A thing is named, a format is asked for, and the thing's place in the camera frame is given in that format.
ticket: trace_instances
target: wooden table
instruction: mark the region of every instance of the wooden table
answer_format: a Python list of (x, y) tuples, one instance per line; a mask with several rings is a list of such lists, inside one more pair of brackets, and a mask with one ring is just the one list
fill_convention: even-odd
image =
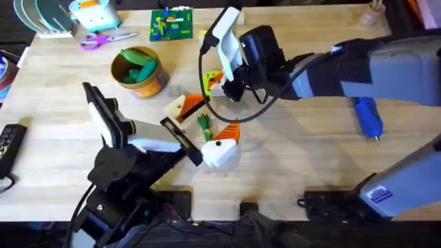
[[(373, 28), (358, 25), (365, 6), (245, 8), (242, 34), (271, 25), (285, 56), (324, 52), (356, 37), (387, 35), (385, 21)], [(128, 117), (157, 123), (163, 108), (180, 93), (198, 93), (197, 34), (207, 29), (221, 9), (194, 11), (192, 40), (149, 42), (150, 11), (120, 12), (115, 32), (140, 32), (133, 39), (82, 51), (80, 30), (74, 39), (35, 39), (4, 106), (0, 126), (22, 121), (28, 135), (14, 167), (17, 185), (0, 196), (0, 220), (69, 220), (89, 185), (101, 138), (88, 114), (82, 82), (116, 97)], [(155, 49), (171, 80), (158, 96), (138, 99), (117, 85), (110, 63), (122, 48)], [(219, 68), (215, 50), (204, 57), (204, 70)], [(224, 115), (244, 116), (252, 103), (228, 103)], [(257, 200), (263, 214), (284, 220), (305, 220), (295, 206), (306, 187), (351, 189), (372, 172), (382, 171), (441, 132), (441, 108), (378, 100), (385, 134), (381, 144), (366, 142), (350, 103), (344, 98), (278, 101), (265, 115), (243, 125), (239, 152), (229, 172), (207, 173), (186, 158), (161, 180), (159, 189), (191, 188), (196, 220), (233, 220), (242, 199)], [(400, 220), (441, 219), (440, 205), (414, 209)]]

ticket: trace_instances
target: pink scissors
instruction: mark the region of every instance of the pink scissors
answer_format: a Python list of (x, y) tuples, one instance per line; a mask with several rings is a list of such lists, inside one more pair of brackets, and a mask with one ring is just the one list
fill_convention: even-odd
[(138, 35), (138, 33), (119, 34), (112, 36), (89, 33), (85, 36), (85, 40), (80, 43), (80, 46), (83, 48), (83, 50), (95, 50), (106, 43), (132, 38), (136, 35)]

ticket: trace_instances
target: white container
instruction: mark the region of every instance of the white container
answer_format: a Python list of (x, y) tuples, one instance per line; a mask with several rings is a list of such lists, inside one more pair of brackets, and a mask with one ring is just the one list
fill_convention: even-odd
[(109, 0), (96, 0), (99, 5), (80, 8), (85, 0), (75, 0), (69, 5), (70, 12), (79, 23), (90, 32), (117, 28), (121, 23), (118, 13)]

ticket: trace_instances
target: black remote control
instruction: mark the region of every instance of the black remote control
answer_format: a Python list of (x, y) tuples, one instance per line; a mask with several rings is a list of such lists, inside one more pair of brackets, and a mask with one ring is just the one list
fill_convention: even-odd
[(20, 124), (8, 124), (0, 134), (0, 179), (10, 177), (26, 130), (27, 128)]

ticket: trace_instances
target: green circuit board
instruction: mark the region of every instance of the green circuit board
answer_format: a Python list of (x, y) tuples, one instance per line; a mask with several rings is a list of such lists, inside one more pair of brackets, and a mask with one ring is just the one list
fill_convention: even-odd
[(193, 16), (191, 9), (152, 11), (150, 41), (191, 38), (193, 38)]

